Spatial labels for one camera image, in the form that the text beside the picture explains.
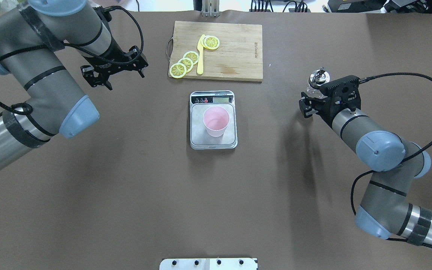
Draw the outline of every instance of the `yellow knife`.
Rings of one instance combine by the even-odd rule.
[[[201,35],[201,37],[199,38],[199,41],[198,41],[198,46],[197,46],[198,53],[199,53],[199,60],[198,60],[198,68],[196,69],[196,73],[199,75],[201,75],[203,73],[203,51],[204,51],[204,47],[203,47],[201,42],[203,41],[203,38],[205,36],[206,36],[205,34]]]

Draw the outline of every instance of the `brown table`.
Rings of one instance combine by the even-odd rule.
[[[122,48],[135,27],[114,16]],[[111,77],[91,88],[85,61],[58,52],[101,119],[77,137],[56,136],[0,171],[0,270],[158,269],[162,258],[249,256],[260,269],[432,269],[432,250],[379,240],[354,224],[350,188],[367,171],[298,99],[323,65],[336,79],[385,72],[432,76],[432,15],[135,13],[144,31],[146,78]],[[166,43],[175,20],[262,24],[262,83],[168,78]],[[192,91],[235,92],[234,150],[188,143]],[[432,140],[432,83],[382,78],[360,87],[362,109],[388,130]],[[24,101],[0,76],[0,98]],[[359,203],[369,178],[355,189]],[[408,201],[432,210],[432,169]]]

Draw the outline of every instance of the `lemon slice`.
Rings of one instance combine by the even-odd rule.
[[[202,45],[208,50],[216,50],[217,48],[219,48],[219,44],[219,38],[215,36],[205,36],[202,40]]]
[[[183,58],[189,58],[192,61],[193,65],[196,65],[196,63],[199,60],[199,54],[195,51],[188,51],[187,53],[184,54]]]
[[[186,67],[186,73],[190,72],[192,70],[192,67],[194,66],[194,64],[192,63],[191,58],[188,57],[183,57],[181,58],[178,63],[183,64]]]
[[[182,63],[175,63],[169,68],[169,74],[176,79],[184,77],[186,72],[186,66]]]

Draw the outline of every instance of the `cutting board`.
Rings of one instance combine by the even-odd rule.
[[[263,27],[260,24],[175,21],[169,66],[177,63],[187,51],[197,52],[202,34],[217,36],[219,48],[204,49],[202,75],[196,73],[196,64],[183,78],[263,81]]]

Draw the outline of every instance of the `pink plastic cup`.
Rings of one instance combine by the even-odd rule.
[[[204,111],[202,121],[209,135],[219,137],[230,123],[230,114],[223,107],[211,106]]]

